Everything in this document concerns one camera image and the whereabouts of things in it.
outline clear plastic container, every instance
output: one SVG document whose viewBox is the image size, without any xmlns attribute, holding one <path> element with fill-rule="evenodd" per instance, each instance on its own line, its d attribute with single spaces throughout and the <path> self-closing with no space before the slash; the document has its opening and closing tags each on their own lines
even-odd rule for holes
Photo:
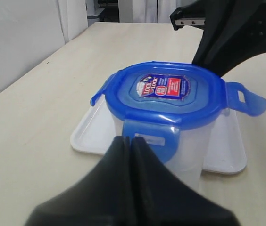
<svg viewBox="0 0 266 226">
<path fill-rule="evenodd" d="M 245 102 L 240 101 L 243 93 Z M 266 100 L 236 82 L 189 64 L 150 62 L 112 75 L 91 99 L 104 94 L 117 135 L 144 137 L 156 156 L 197 190 L 210 132 L 226 108 L 262 114 Z"/>
</svg>

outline table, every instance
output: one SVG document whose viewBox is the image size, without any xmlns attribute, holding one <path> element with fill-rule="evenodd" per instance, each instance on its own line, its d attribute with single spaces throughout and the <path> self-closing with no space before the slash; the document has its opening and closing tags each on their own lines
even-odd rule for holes
<svg viewBox="0 0 266 226">
<path fill-rule="evenodd" d="M 100 156 L 69 138 L 89 100 L 117 70 L 144 61 L 191 62 L 202 31 L 170 24 L 96 23 L 0 93 L 0 225 L 20 226 L 33 208 L 86 175 Z M 266 98 L 266 54 L 225 77 Z M 203 173 L 200 193 L 266 226 L 266 113 L 238 114 L 248 156 L 235 176 Z"/>
</svg>

